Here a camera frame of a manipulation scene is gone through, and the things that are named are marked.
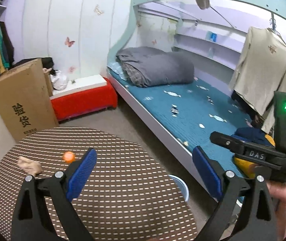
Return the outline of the folded grey duvet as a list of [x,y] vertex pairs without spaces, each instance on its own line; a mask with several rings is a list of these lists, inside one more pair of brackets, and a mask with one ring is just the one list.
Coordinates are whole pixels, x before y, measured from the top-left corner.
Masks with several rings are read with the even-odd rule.
[[152,47],[132,47],[118,51],[116,58],[127,80],[141,88],[189,84],[194,81],[193,62],[179,52]]

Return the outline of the white plastic bag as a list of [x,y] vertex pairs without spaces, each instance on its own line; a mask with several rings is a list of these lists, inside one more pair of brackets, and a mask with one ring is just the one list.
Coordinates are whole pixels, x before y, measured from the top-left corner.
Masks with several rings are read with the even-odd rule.
[[50,74],[51,83],[54,90],[64,90],[67,88],[69,79],[61,71],[56,71],[55,75]]

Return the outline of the red butterfly wall sticker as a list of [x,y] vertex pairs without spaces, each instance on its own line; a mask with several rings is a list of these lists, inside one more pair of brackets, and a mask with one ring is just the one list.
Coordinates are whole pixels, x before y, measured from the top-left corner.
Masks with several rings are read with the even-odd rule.
[[69,37],[66,38],[65,40],[65,45],[68,47],[72,47],[75,44],[74,40],[71,40]]

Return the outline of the crumpled beige paper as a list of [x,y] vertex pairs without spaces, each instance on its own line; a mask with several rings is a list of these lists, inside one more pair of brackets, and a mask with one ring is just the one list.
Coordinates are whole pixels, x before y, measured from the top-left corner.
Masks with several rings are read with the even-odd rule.
[[28,175],[32,175],[34,177],[41,174],[43,171],[41,163],[22,156],[18,158],[17,166]]

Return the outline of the blue patterned bed sheet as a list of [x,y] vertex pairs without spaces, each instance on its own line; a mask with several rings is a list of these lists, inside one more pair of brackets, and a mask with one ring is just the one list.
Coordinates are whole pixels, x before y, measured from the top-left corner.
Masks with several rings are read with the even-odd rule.
[[108,72],[115,90],[196,180],[200,180],[192,162],[196,146],[223,169],[242,174],[232,153],[209,140],[214,131],[232,135],[248,126],[248,115],[229,96],[199,78],[190,84],[139,88]]

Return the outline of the brown polka-dot tablecloth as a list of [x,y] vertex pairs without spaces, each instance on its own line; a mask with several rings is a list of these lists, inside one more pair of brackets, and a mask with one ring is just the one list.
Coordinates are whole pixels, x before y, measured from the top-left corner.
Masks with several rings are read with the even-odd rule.
[[95,240],[193,240],[194,217],[176,183],[142,147],[107,132],[57,127],[35,132],[0,161],[0,233],[10,239],[11,218],[25,172],[19,157],[39,162],[41,177],[64,170],[63,154],[80,159],[97,152],[97,163],[72,204]]

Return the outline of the tall brown cardboard box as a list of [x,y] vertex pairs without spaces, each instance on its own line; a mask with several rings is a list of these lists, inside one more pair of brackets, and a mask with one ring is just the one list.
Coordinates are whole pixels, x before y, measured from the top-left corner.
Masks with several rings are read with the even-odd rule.
[[0,76],[0,116],[15,141],[59,126],[40,58]]

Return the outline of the hanging beige sweater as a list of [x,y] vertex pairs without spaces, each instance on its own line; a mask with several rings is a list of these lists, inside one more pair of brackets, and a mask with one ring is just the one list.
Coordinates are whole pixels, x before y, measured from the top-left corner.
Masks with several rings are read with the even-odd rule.
[[286,43],[270,28],[250,27],[229,83],[260,116],[261,129],[269,133],[274,127],[274,92],[286,92]]

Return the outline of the navy blue garment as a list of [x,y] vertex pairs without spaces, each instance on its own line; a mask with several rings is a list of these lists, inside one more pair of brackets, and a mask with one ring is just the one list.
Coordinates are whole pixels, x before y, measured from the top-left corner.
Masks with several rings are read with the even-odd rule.
[[274,139],[263,132],[261,129],[253,127],[238,128],[232,137],[244,140],[250,143],[261,144],[264,146],[275,147]]

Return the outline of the yellow pillow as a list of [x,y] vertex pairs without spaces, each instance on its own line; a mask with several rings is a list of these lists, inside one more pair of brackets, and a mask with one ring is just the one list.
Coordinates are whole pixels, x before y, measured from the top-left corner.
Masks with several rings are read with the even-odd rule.
[[236,158],[234,156],[233,158],[234,164],[250,179],[253,179],[255,174],[254,174],[254,168],[257,166],[257,164]]

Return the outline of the orange bottle cap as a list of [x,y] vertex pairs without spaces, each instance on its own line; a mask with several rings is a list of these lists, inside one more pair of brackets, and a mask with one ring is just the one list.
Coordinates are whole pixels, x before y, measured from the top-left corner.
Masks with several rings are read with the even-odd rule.
[[66,151],[66,152],[64,152],[64,154],[63,154],[63,160],[64,160],[66,163],[70,164],[70,163],[74,162],[75,159],[76,159],[75,154],[74,154],[72,151]]

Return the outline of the red covered low bench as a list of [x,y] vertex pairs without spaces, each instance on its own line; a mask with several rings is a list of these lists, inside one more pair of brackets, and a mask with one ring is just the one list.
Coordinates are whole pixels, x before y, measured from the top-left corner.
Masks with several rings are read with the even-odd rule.
[[117,107],[115,89],[101,75],[69,81],[66,89],[54,90],[50,99],[58,121]]

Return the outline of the light blue trash bin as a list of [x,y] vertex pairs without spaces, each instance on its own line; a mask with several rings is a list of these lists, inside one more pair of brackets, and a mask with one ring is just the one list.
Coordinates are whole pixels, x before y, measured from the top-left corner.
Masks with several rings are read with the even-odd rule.
[[174,175],[168,175],[168,176],[172,180],[174,180],[174,182],[176,183],[176,185],[180,189],[185,202],[188,202],[189,197],[190,197],[190,192],[189,192],[189,188],[188,188],[187,184],[181,178],[179,178],[177,176],[174,176]]

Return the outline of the teal bunk bed frame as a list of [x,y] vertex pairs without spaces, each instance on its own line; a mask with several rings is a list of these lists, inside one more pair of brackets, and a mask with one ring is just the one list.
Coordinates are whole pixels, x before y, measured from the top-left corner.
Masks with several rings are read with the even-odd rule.
[[229,83],[250,27],[270,28],[286,43],[286,0],[130,0],[128,24],[110,49],[108,69],[124,76],[120,50],[152,47],[179,52],[194,64],[199,78],[229,96],[262,127],[260,116]]

